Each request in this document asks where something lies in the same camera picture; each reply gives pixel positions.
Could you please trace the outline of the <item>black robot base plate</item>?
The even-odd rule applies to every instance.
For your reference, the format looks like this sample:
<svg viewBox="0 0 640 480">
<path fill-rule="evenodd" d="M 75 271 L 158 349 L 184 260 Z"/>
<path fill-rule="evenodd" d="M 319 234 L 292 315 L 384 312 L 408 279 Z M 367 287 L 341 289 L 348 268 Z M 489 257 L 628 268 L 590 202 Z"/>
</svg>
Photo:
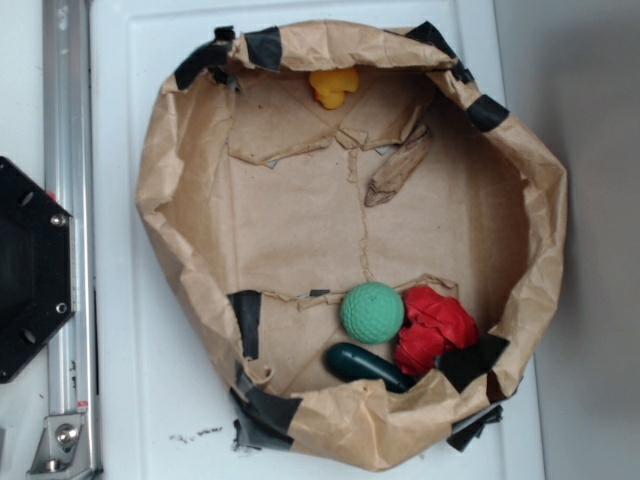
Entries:
<svg viewBox="0 0 640 480">
<path fill-rule="evenodd" d="M 12 382 L 72 316 L 72 216 L 1 159 L 1 382 Z"/>
</svg>

